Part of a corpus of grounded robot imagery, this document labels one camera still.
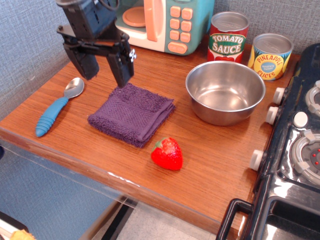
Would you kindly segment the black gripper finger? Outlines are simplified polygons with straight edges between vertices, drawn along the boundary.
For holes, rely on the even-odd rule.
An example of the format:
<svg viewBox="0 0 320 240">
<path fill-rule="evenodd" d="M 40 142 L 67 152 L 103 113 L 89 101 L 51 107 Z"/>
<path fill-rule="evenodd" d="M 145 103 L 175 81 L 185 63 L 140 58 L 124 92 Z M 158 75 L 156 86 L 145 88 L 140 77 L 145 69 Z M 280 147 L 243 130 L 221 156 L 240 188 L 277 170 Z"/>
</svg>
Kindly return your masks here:
<svg viewBox="0 0 320 240">
<path fill-rule="evenodd" d="M 100 68 L 92 47 L 65 47 L 64 50 L 83 78 L 91 80 L 98 74 Z"/>
<path fill-rule="evenodd" d="M 134 76 L 134 64 L 121 54 L 109 54 L 106 57 L 119 88 L 125 87 Z"/>
</svg>

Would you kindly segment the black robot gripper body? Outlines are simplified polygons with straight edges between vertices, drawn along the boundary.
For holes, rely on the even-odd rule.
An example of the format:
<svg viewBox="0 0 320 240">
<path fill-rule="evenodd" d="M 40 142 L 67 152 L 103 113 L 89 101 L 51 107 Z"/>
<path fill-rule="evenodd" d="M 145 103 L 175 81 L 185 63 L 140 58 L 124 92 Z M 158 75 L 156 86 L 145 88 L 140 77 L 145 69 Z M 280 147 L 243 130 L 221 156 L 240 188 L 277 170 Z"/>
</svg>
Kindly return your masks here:
<svg viewBox="0 0 320 240">
<path fill-rule="evenodd" d="M 129 45 L 129 35 L 116 27 L 119 0 L 57 0 L 76 38 L 122 44 L 131 62 L 137 55 Z"/>
</svg>

